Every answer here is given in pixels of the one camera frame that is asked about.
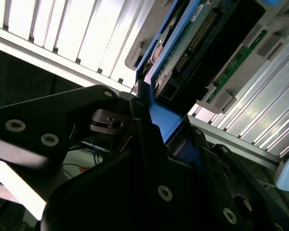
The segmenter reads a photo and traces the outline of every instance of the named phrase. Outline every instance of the electronic component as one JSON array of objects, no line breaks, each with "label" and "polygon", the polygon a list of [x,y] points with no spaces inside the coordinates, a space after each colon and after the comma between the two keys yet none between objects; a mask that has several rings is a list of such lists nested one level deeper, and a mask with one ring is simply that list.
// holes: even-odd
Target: electronic component
[{"label": "electronic component", "polygon": [[[253,9],[254,13],[248,13],[249,9]],[[156,101],[182,115],[196,100],[205,97],[206,86],[227,63],[265,10],[254,1],[234,3],[231,0],[213,0],[210,5],[199,5],[196,12],[200,12],[199,16],[188,23],[154,81]],[[243,50],[244,56],[238,57],[243,61],[252,50],[253,47]],[[229,69],[229,73],[225,70],[227,75],[221,77],[222,83],[216,86],[210,101],[234,69]],[[230,102],[232,96],[224,92],[224,98]]]}]

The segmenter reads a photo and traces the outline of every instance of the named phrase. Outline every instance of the green circuit board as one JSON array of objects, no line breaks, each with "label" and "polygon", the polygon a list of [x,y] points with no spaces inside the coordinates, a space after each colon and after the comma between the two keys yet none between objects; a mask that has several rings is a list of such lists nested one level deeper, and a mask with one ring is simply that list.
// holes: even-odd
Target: green circuit board
[{"label": "green circuit board", "polygon": [[160,82],[164,76],[167,76],[174,68],[179,67],[180,62],[184,61],[184,52],[186,49],[192,45],[195,40],[195,36],[199,33],[206,23],[210,21],[209,16],[212,13],[214,7],[219,3],[219,0],[211,1],[210,5],[200,4],[195,14],[191,18],[190,22],[187,24],[183,33],[180,35],[175,46],[172,48],[170,54],[166,58],[164,64],[159,70],[156,78],[155,84]]},{"label": "green circuit board", "polygon": [[216,86],[213,94],[208,98],[207,102],[210,103],[214,97],[218,94],[225,83],[230,79],[230,77],[236,72],[236,70],[241,66],[241,64],[247,59],[247,57],[252,53],[252,51],[257,47],[261,40],[265,37],[267,31],[263,30],[260,35],[255,39],[255,41],[250,45],[250,47],[242,46],[238,51],[233,60],[228,64],[224,72],[218,77],[218,79],[213,83]]}]

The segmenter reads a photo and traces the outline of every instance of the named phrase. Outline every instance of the screw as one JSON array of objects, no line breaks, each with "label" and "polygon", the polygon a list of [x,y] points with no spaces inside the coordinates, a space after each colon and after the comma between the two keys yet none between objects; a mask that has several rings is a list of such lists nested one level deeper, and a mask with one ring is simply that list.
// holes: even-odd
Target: screw
[{"label": "screw", "polygon": [[224,208],[223,214],[231,224],[236,224],[236,216],[229,208]]},{"label": "screw", "polygon": [[202,134],[202,132],[199,130],[199,129],[195,129],[196,130],[196,133],[198,134],[198,135],[201,135]]},{"label": "screw", "polygon": [[283,228],[278,223],[275,222],[274,225],[278,231],[284,231]]},{"label": "screw", "polygon": [[42,135],[40,141],[46,146],[54,147],[59,143],[59,138],[54,134],[46,133]]},{"label": "screw", "polygon": [[165,186],[165,185],[160,185],[160,186],[158,187],[158,194],[160,195],[160,197],[161,197],[163,200],[165,200],[165,201],[167,201],[167,202],[169,202],[169,201],[172,200],[172,192],[171,192],[171,190],[170,190],[167,186]]},{"label": "screw", "polygon": [[5,128],[12,132],[20,132],[26,129],[26,124],[19,119],[10,119],[5,123]]},{"label": "screw", "polygon": [[222,152],[228,153],[228,150],[225,147],[222,147]]},{"label": "screw", "polygon": [[109,92],[109,91],[104,91],[104,94],[106,95],[106,96],[109,96],[109,97],[112,97],[112,93],[111,92]]}]

